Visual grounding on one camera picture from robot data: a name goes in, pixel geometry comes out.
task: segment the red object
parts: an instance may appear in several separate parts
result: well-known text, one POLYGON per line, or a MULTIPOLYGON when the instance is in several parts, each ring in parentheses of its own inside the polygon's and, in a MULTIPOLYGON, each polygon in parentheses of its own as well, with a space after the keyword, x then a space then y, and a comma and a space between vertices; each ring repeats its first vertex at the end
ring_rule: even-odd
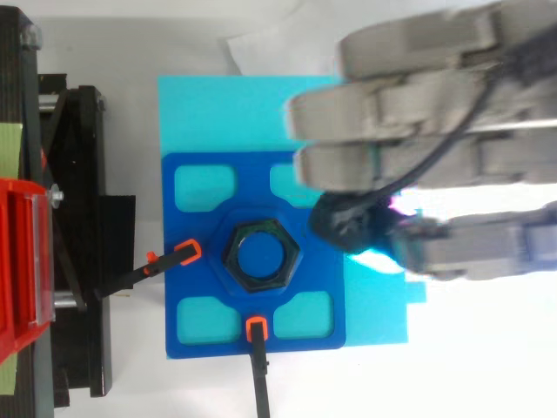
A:
POLYGON ((252 316, 249 320, 245 322, 245 334, 247 335, 247 340, 252 342, 252 325, 261 323, 263 326, 263 337, 265 341, 269 339, 269 327, 267 326, 267 319, 263 316, 252 316))
POLYGON ((50 216, 40 185, 0 179, 0 363, 53 319, 50 216))
POLYGON ((158 256, 153 252, 153 251, 149 251, 147 253, 147 262, 150 263, 155 263, 158 261, 158 256))
POLYGON ((196 254, 190 257, 188 260, 182 261, 180 263, 182 266, 187 266, 188 264, 191 264, 193 261, 199 260, 201 258, 201 245, 194 239, 188 239, 187 241, 184 241, 182 244, 178 244, 177 246, 174 247, 174 251, 181 250, 185 246, 193 246, 193 248, 195 248, 196 254))

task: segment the hexagonal nut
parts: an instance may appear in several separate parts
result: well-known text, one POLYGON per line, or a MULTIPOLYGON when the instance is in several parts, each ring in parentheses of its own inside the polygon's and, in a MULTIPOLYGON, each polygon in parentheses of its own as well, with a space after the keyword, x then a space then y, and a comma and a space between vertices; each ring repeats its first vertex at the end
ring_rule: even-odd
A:
POLYGON ((286 287, 294 275, 298 263, 299 245, 294 238, 276 219, 266 219, 237 224, 232 232, 228 245, 223 251, 223 264, 228 273, 248 293, 286 287), (238 252, 242 241, 254 233, 269 233, 282 245, 284 258, 278 270, 266 277, 253 277, 245 273, 239 264, 238 252))

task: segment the black cable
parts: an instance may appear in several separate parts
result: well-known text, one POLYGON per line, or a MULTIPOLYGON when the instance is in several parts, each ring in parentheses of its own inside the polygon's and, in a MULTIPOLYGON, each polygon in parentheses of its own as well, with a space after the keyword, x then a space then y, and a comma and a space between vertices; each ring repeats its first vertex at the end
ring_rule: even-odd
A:
POLYGON ((407 172, 401 178, 394 180, 391 184, 385 185, 380 189, 364 194, 356 195, 351 199, 345 200, 341 206, 343 208, 355 208, 362 206, 362 208, 373 205, 378 200, 385 196, 390 196, 405 187, 412 185, 424 173, 426 173, 432 166, 434 166, 443 156, 445 156, 453 146, 459 142, 470 128, 473 121, 486 109, 489 98, 495 92, 499 81, 502 79, 503 71, 501 67, 496 67, 487 73, 486 87, 483 92, 478 96, 472 109, 460 121, 458 126, 454 128, 437 147, 420 163, 418 163, 412 170, 407 172))

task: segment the black metal bracket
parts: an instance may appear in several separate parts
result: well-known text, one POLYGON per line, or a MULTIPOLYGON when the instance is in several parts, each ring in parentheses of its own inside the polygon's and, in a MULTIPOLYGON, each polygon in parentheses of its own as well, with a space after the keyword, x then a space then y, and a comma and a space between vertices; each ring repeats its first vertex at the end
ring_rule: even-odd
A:
POLYGON ((132 272, 105 283, 99 289, 95 290, 95 295, 99 300, 101 300, 102 298, 106 298, 111 294, 119 292, 120 290, 132 287, 144 279, 164 273, 178 264, 188 262, 189 260, 196 260, 201 256, 199 247, 198 245, 196 246, 196 244, 197 243, 194 244, 192 241, 174 253, 161 255, 149 264, 141 266, 132 272))
POLYGON ((267 353, 265 349, 265 332, 263 324, 256 322, 252 324, 252 360, 253 385, 255 386, 255 402, 258 410, 258 418, 270 418, 269 395, 267 393, 267 353))

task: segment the metal rod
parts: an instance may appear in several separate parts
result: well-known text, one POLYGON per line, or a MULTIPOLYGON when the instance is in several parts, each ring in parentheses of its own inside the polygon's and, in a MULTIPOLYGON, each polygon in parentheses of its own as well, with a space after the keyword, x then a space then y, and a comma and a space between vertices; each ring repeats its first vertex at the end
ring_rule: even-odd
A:
POLYGON ((505 124, 490 124, 476 126, 470 129, 470 133, 493 132, 493 131, 517 131, 520 129, 549 129, 557 128, 557 119, 533 119, 521 122, 509 122, 505 124))
POLYGON ((73 293, 70 291, 54 292, 54 308, 65 309, 69 307, 77 307, 73 293))
POLYGON ((57 94, 40 94, 38 97, 38 110, 43 113, 52 113, 57 101, 57 94))

